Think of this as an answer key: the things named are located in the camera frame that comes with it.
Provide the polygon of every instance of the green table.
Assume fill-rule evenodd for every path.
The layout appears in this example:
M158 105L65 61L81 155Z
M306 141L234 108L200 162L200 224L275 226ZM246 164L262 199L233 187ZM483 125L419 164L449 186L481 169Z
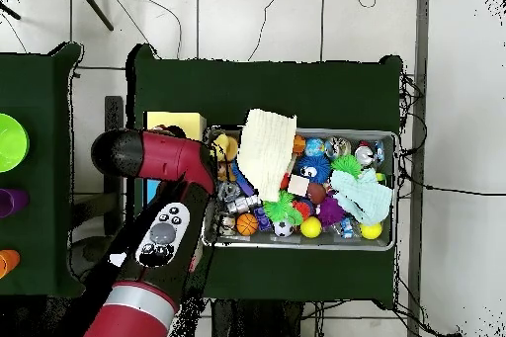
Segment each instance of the green table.
M297 116L299 127L399 131L402 61L228 62L128 57L126 124L148 111L198 112L208 125L244 125L251 108ZM135 210L141 183L135 184ZM205 296L290 300L376 299L393 307L394 247L385 252L216 248ZM196 272L204 272L205 256Z
M0 53L0 112L17 119L30 152L0 174L0 187L30 193L30 204L0 219L0 249L20 265L0 280L0 295L76 296L82 286L67 269L70 229L69 75L82 47L63 43L48 55Z

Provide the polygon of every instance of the metal tray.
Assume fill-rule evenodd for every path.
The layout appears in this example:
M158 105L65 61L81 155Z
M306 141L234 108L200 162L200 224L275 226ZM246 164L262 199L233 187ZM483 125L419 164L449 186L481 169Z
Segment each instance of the metal tray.
M242 126L210 126L206 129L204 142L213 141L220 133L240 138ZM317 238L306 238L301 234L290 237L279 237L274 232L257 231L251 236L243 236L236 232L234 235L219 235L216 232L216 210L226 211L220 201L208 204L202 227L202 239L205 245L214 243L215 247L244 247L244 248L290 248L312 250L367 250L386 251L396 241L397 234L397 179L399 174L400 147L395 133L381 130L353 130L353 129L312 129L298 128L296 133L305 137L327 138L340 136L348 139L352 148L356 148L360 140L381 140L384 145L384 162L378 168L379 173L386 176L386 184L393 189L390 214L383 221L381 235L375 240L366 238L342 238L335 232L323 231Z

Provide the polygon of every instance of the green bowl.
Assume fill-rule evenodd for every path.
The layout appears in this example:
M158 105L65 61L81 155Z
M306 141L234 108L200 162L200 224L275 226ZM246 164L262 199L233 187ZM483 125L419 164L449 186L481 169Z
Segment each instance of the green bowl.
M0 114L0 173L12 170L27 156L30 142L21 124Z

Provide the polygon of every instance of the cream cloth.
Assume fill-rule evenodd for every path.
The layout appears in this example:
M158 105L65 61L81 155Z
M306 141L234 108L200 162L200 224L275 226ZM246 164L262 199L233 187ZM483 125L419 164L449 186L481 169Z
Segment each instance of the cream cloth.
M296 116L261 109L248 113L242 129L237 165L262 201L277 202L280 184L292 159Z

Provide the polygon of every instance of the orange cup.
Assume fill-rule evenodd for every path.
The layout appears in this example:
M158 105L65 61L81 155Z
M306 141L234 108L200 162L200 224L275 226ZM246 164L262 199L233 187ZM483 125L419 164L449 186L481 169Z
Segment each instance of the orange cup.
M0 279L11 272L20 263L20 254L16 250L0 250Z

